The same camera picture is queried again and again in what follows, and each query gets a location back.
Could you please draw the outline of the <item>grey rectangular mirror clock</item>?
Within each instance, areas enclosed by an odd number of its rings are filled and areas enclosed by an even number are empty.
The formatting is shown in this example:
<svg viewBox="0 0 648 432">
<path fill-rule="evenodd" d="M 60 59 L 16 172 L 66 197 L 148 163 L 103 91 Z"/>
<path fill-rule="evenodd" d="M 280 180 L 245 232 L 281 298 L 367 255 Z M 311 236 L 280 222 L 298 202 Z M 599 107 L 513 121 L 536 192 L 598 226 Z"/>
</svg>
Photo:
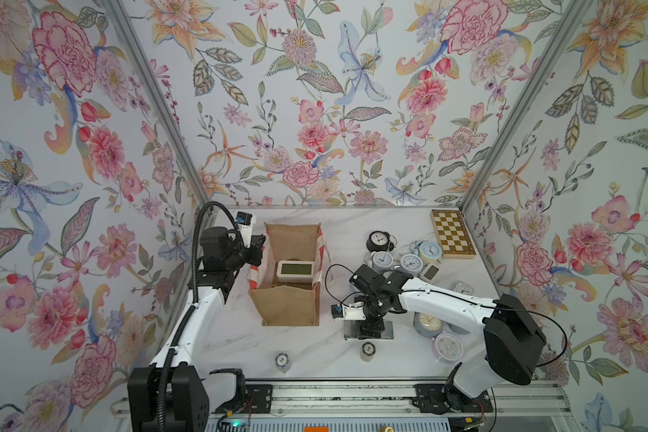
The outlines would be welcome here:
<svg viewBox="0 0 648 432">
<path fill-rule="evenodd" d="M 363 329 L 363 324 L 365 324 L 364 321 L 345 320 L 343 328 L 345 340 L 394 339 L 393 323 L 388 320 L 384 320 L 378 329 Z"/>
</svg>

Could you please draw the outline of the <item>white digital alarm clock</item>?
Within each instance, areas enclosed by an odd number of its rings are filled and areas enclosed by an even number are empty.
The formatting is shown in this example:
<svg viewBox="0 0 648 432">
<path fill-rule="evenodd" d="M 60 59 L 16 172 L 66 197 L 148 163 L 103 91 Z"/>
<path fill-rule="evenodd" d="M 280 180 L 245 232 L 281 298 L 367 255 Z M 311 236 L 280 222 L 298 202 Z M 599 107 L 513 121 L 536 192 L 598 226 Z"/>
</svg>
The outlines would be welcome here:
<svg viewBox="0 0 648 432">
<path fill-rule="evenodd" d="M 311 284 L 315 270 L 313 261 L 281 260 L 276 267 L 276 279 L 281 284 Z"/>
</svg>

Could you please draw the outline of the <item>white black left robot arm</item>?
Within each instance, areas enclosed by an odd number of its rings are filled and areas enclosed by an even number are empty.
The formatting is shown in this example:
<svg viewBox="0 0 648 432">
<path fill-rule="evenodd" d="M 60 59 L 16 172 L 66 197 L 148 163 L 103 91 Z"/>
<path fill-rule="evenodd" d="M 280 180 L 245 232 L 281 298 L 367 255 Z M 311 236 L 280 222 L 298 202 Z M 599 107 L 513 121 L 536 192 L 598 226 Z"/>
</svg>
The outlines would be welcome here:
<svg viewBox="0 0 648 432">
<path fill-rule="evenodd" d="M 194 353 L 221 314 L 240 270 L 262 262 L 266 238 L 253 233 L 255 224 L 253 214 L 232 214 L 216 201 L 198 211 L 182 316 L 150 364 L 134 369 L 127 383 L 132 430 L 205 431 L 212 414 L 227 419 L 245 409 L 242 370 L 203 372 Z"/>
</svg>

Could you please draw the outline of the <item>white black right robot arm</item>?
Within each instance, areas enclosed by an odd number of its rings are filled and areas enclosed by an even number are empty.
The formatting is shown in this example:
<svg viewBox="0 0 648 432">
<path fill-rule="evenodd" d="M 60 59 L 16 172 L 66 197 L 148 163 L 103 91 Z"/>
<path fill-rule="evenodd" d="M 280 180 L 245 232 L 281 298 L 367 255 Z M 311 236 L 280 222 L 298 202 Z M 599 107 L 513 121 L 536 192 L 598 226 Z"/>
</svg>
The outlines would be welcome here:
<svg viewBox="0 0 648 432">
<path fill-rule="evenodd" d="M 547 340 L 535 321 L 545 315 L 529 311 L 515 296 L 474 297 L 403 271 L 383 275 L 367 265 L 353 272 L 349 282 L 356 289 L 354 302 L 338 302 L 331 315 L 357 321 L 358 338 L 381 338 L 387 314 L 413 312 L 454 324 L 480 340 L 479 354 L 457 364 L 446 379 L 442 389 L 446 395 L 472 400 L 502 383 L 527 386 L 536 369 L 545 365 L 540 359 Z"/>
</svg>

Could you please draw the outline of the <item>white round alarm clock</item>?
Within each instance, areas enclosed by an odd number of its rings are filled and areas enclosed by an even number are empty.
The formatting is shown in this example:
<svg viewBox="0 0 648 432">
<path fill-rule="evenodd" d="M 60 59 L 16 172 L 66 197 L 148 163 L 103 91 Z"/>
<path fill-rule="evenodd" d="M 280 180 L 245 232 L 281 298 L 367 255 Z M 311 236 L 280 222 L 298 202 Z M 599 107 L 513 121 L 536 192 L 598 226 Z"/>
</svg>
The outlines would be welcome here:
<svg viewBox="0 0 648 432">
<path fill-rule="evenodd" d="M 383 274 L 394 269 L 395 259 L 390 252 L 375 251 L 365 256 L 365 264 L 377 273 Z"/>
</svg>

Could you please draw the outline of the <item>silver round alarm clock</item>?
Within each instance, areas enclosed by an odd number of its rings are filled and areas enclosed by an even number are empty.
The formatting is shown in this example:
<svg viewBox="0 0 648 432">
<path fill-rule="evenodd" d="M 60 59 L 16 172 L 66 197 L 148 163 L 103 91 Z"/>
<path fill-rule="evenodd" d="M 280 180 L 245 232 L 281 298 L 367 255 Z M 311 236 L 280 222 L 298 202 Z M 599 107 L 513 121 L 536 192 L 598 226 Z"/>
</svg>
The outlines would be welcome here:
<svg viewBox="0 0 648 432">
<path fill-rule="evenodd" d="M 402 255 L 399 261 L 401 270 L 413 277 L 419 276 L 425 267 L 422 259 L 412 253 Z"/>
</svg>

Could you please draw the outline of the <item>black twin bell alarm clock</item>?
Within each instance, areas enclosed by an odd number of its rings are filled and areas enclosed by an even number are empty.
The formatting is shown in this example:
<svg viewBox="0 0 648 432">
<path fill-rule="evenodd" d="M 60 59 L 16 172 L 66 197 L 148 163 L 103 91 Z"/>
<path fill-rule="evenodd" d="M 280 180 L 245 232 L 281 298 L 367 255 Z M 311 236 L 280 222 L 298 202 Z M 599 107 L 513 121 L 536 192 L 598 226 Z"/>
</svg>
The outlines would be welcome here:
<svg viewBox="0 0 648 432">
<path fill-rule="evenodd" d="M 395 249 L 392 235 L 386 231 L 372 231 L 365 243 L 368 252 L 391 252 Z"/>
</svg>

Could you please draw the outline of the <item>small white square clock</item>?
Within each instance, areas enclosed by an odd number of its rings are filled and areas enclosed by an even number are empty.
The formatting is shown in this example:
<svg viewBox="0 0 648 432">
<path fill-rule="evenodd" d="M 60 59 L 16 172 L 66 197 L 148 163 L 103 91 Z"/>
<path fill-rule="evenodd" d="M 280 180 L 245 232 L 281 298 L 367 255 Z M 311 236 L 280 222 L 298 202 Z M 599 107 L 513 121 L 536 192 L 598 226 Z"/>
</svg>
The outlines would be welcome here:
<svg viewBox="0 0 648 432">
<path fill-rule="evenodd" d="M 427 283 L 434 284 L 439 275 L 439 271 L 440 268 L 438 264 L 429 263 L 419 273 L 419 278 Z"/>
</svg>

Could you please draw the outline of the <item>light blue twin bell clock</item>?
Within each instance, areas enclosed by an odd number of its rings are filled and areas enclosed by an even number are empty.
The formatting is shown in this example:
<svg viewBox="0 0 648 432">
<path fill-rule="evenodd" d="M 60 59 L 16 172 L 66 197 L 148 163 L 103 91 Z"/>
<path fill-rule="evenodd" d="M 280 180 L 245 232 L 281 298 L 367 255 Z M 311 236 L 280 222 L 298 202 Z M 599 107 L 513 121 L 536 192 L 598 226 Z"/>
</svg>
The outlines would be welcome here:
<svg viewBox="0 0 648 432">
<path fill-rule="evenodd" d="M 443 257 L 443 250 L 439 244 L 428 241 L 418 240 L 410 246 L 411 252 L 418 256 L 424 265 L 438 263 Z"/>
</svg>

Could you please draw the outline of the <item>small silver cylinder clock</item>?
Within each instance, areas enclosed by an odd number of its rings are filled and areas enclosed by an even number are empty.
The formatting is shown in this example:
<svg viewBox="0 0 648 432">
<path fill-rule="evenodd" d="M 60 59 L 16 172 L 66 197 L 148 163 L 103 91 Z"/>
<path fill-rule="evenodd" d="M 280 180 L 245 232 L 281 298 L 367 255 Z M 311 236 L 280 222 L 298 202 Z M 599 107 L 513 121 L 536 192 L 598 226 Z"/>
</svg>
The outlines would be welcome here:
<svg viewBox="0 0 648 432">
<path fill-rule="evenodd" d="M 279 353 L 275 358 L 275 366 L 281 373 L 287 373 L 291 368 L 291 361 L 286 353 Z"/>
</svg>

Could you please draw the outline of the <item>pink round alarm clock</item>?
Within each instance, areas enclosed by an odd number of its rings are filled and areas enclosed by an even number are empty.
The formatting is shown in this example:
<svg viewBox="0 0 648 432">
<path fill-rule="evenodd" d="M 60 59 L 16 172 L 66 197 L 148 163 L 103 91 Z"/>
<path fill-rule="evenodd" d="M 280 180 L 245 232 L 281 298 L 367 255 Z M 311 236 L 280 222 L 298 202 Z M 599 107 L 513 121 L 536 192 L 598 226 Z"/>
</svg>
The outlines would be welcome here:
<svg viewBox="0 0 648 432">
<path fill-rule="evenodd" d="M 464 357 L 463 343 L 453 333 L 442 332 L 437 335 L 431 345 L 435 358 L 445 364 L 459 362 Z"/>
</svg>

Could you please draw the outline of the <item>wooden chess board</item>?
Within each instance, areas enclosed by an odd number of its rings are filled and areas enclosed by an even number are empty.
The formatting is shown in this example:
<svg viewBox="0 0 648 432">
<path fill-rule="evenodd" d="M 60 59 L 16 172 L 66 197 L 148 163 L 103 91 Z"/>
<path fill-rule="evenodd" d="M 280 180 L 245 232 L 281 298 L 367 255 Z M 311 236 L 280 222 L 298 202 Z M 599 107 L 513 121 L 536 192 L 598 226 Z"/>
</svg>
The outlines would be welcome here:
<svg viewBox="0 0 648 432">
<path fill-rule="evenodd" d="M 432 210 L 430 219 L 443 257 L 473 259 L 477 256 L 461 212 L 446 209 Z"/>
</svg>

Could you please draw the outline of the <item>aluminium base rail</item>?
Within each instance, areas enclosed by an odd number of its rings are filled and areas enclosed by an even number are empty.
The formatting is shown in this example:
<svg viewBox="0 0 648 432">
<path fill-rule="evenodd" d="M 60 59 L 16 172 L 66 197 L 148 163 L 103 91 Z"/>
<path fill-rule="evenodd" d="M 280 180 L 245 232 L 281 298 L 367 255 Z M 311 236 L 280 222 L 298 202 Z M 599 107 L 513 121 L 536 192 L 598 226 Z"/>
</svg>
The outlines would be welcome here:
<svg viewBox="0 0 648 432">
<path fill-rule="evenodd" d="M 412 380 L 251 380 L 248 406 L 235 419 L 271 418 L 381 418 L 439 416 L 439 405 L 429 396 L 440 381 Z M 501 384 L 487 390 L 464 411 L 448 417 L 563 417 L 571 414 L 563 389 L 549 381 L 529 386 Z"/>
</svg>

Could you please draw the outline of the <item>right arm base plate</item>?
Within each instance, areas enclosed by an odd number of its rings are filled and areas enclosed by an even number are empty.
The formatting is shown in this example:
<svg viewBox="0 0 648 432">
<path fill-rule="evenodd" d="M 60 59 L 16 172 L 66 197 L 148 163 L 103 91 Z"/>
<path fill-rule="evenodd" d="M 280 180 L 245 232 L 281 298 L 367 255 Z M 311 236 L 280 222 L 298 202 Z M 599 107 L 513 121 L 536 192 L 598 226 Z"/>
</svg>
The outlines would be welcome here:
<svg viewBox="0 0 648 432">
<path fill-rule="evenodd" d="M 421 413 L 443 415 L 457 414 L 486 414 L 494 412 L 491 398 L 487 391 L 477 398 L 469 398 L 444 383 L 421 383 L 414 386 L 415 396 L 411 404 Z"/>
</svg>

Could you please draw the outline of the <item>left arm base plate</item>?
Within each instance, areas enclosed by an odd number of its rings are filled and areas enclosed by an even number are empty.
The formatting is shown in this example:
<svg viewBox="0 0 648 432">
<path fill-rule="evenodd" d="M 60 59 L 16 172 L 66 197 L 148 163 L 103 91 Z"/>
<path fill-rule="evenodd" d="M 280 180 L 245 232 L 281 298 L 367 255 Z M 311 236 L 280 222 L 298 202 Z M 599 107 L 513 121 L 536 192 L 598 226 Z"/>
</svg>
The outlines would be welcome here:
<svg viewBox="0 0 648 432">
<path fill-rule="evenodd" d="M 212 406 L 212 414 L 246 412 L 247 414 L 269 414 L 272 408 L 274 387 L 271 384 L 248 383 L 238 390 L 238 395 L 220 405 Z"/>
</svg>

